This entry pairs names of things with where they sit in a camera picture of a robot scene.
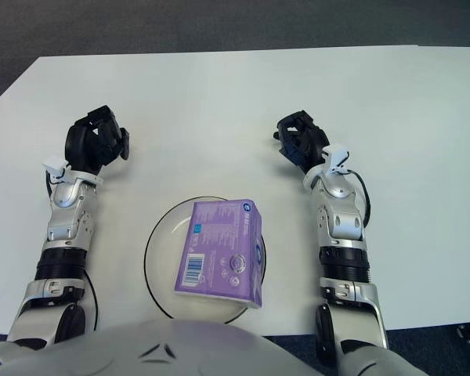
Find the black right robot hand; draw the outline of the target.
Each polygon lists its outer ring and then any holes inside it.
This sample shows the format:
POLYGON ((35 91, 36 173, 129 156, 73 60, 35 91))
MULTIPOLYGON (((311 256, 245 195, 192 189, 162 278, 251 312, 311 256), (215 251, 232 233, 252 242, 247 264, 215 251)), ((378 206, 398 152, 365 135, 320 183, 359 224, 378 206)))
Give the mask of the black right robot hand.
POLYGON ((304 174, 324 163, 322 150, 330 145, 323 129, 304 110, 279 120, 273 138, 280 142, 279 152, 304 174))

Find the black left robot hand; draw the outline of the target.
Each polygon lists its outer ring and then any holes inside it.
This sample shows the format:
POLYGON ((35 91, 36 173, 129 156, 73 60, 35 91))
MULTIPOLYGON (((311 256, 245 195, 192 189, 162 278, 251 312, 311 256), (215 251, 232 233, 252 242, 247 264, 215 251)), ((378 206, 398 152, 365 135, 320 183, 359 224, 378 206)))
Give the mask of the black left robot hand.
POLYGON ((129 133, 108 106, 90 111, 68 130, 65 159, 72 170, 98 175, 118 157, 126 161, 129 152, 129 133))

